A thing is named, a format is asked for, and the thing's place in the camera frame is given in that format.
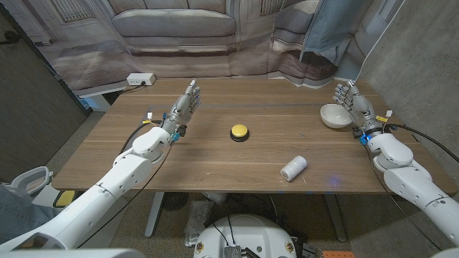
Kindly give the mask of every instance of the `robotic arm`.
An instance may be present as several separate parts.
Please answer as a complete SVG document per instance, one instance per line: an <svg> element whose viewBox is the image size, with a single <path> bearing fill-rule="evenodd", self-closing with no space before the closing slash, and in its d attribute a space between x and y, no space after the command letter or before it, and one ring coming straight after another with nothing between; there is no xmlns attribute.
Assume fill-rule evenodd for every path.
<svg viewBox="0 0 459 258"><path fill-rule="evenodd" d="M360 141L372 153L373 163L384 173L384 182L396 194L424 211L437 227L459 246L459 204L439 189L432 176L413 159L413 152L391 133L383 131L372 104L360 95L354 81L337 87L333 99L359 127Z"/></svg>
<svg viewBox="0 0 459 258"><path fill-rule="evenodd" d="M144 182L164 158L162 148L185 134L186 124L199 106L199 87L193 80L166 116L161 127L139 136L121 153L113 167L94 186L46 224L2 245L0 252L15 249L73 249L83 243L107 210L127 190Z"/></svg>

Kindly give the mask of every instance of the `wall outlet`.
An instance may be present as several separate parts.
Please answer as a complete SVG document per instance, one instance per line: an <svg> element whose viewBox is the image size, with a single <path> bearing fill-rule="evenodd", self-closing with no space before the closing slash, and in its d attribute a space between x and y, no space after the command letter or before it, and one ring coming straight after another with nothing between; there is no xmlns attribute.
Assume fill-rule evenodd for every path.
<svg viewBox="0 0 459 258"><path fill-rule="evenodd" d="M153 85L153 82L156 80L152 72L131 73L126 79L130 86L139 86L142 82L145 82L145 85Z"/></svg>

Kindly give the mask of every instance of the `white cable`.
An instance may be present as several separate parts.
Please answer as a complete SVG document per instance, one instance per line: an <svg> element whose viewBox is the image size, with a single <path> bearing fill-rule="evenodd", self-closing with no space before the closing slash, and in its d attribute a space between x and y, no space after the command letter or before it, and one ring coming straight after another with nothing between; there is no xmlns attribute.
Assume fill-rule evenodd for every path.
<svg viewBox="0 0 459 258"><path fill-rule="evenodd" d="M273 201L273 198L271 197L270 195L270 199L271 199L271 203L273 204L273 207L274 207L274 213L275 213L275 222L277 223L278 222L278 210L276 209L275 207L275 204L274 204L274 201Z"/></svg>

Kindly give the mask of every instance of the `table leg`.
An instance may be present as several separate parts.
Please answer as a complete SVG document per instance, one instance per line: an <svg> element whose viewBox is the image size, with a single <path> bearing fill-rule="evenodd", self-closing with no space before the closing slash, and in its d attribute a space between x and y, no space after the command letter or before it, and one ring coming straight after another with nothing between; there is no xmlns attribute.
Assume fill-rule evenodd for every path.
<svg viewBox="0 0 459 258"><path fill-rule="evenodd" d="M156 223L159 219L159 212L161 211L161 205L163 203L164 192L156 192L153 197L153 203L151 204L150 216L148 217L148 222L145 228L145 237L152 237L155 229Z"/></svg>
<svg viewBox="0 0 459 258"><path fill-rule="evenodd" d="M334 194L326 194L324 195L324 197L325 202L327 204L328 213L330 214L331 221L333 222L333 226L335 227L336 238L340 242L346 242L347 235L346 231L344 231L343 218L341 218L341 213L339 211L336 196Z"/></svg>

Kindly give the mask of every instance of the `table top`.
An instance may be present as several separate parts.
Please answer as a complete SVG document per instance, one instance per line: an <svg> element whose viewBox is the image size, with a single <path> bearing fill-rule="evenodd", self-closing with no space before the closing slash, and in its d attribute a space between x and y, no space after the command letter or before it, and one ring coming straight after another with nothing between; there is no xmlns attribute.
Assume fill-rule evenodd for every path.
<svg viewBox="0 0 459 258"><path fill-rule="evenodd" d="M88 189L111 168L127 137L148 110L153 119L170 111L190 80L157 80L151 87L122 94L83 141L52 185L58 189ZM186 135L172 148L161 170L146 189L154 191L218 191L307 194L382 194L364 147L351 126L330 129L320 109L332 103L333 81L321 89L296 87L287 80L197 81L202 105L188 123ZM378 114L388 107L365 81L358 81ZM391 123L401 123L396 116ZM246 125L250 138L230 139L233 125ZM150 128L146 126L140 133ZM446 193L457 191L446 172L404 130L394 135L408 145ZM295 156L307 168L291 182L280 169Z"/></svg>

